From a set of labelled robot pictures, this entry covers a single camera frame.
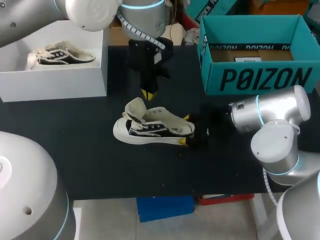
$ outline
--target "shoe tongue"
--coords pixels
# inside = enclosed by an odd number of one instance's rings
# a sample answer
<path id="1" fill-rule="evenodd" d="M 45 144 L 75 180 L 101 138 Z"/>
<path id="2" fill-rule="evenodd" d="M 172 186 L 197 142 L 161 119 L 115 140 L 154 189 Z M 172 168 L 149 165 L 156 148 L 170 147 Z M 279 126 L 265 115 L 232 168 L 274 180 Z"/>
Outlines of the shoe tongue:
<path id="1" fill-rule="evenodd" d="M 129 102 L 125 108 L 124 111 L 126 114 L 129 115 L 129 117 L 137 122 L 137 123 L 144 123 L 145 120 L 143 119 L 144 115 L 147 112 L 146 105 L 144 101 L 140 98 L 137 97 L 133 99 L 131 102 Z"/>

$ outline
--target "tiled floor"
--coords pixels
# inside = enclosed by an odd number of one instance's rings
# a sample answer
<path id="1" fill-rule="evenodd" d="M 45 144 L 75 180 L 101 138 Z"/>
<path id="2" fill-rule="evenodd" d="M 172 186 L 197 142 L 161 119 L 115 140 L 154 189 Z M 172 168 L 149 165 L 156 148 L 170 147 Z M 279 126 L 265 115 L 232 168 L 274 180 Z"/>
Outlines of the tiled floor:
<path id="1" fill-rule="evenodd" d="M 79 240 L 256 240 L 248 201 L 196 206 L 194 213 L 140 223 L 135 198 L 75 201 Z"/>

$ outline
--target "black table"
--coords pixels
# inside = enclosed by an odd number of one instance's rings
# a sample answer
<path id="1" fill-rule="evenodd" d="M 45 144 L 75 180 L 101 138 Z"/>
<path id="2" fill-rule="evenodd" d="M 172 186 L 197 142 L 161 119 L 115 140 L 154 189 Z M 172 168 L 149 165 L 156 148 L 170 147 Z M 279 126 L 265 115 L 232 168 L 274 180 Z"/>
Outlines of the black table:
<path id="1" fill-rule="evenodd" d="M 73 200 L 137 196 L 266 192 L 262 167 L 250 150 L 252 135 L 215 138 L 206 148 L 166 144 L 130 145 L 116 140 L 113 125 L 127 102 L 142 96 L 138 76 L 123 71 L 128 49 L 109 48 L 108 97 L 0 104 L 0 131 L 21 135 L 52 156 Z M 222 105 L 246 96 L 207 97 L 195 47 L 178 47 L 166 64 L 170 80 L 147 107 L 162 106 L 184 117 L 212 101 Z M 311 119 L 301 125 L 299 148 L 317 152 L 319 97 L 309 95 Z M 272 183 L 275 192 L 285 188 Z"/>

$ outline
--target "sneaker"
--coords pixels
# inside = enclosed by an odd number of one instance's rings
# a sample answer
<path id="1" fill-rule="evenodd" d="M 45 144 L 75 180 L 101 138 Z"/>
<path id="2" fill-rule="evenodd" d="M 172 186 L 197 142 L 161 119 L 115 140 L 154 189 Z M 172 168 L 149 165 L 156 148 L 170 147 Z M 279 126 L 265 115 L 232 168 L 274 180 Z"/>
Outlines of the sneaker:
<path id="1" fill-rule="evenodd" d="M 97 64 L 92 64 L 95 59 L 92 54 L 76 48 L 68 41 L 62 41 L 30 53 L 27 60 L 27 69 L 59 69 L 61 66 L 72 66 L 67 68 L 96 67 Z"/>
<path id="2" fill-rule="evenodd" d="M 137 97 L 124 109 L 123 117 L 113 127 L 116 139 L 127 144 L 165 143 L 186 145 L 187 137 L 195 132 L 195 125 L 173 115 L 164 107 L 148 109 Z"/>

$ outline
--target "red object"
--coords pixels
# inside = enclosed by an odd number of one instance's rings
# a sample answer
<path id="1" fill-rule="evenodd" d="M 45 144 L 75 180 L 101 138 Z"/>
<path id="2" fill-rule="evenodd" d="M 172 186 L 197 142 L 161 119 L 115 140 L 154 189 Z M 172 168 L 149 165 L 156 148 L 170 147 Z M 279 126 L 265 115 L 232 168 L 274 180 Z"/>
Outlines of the red object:
<path id="1" fill-rule="evenodd" d="M 199 28 L 199 24 L 193 21 L 185 12 L 182 15 L 183 26 L 187 29 Z"/>
<path id="2" fill-rule="evenodd" d="M 225 203 L 234 203 L 239 202 L 242 200 L 253 199 L 254 194 L 242 194 L 242 195 L 234 195 L 229 197 L 223 198 L 201 198 L 199 197 L 198 200 L 202 206 L 206 205 L 214 205 L 214 204 L 225 204 Z"/>

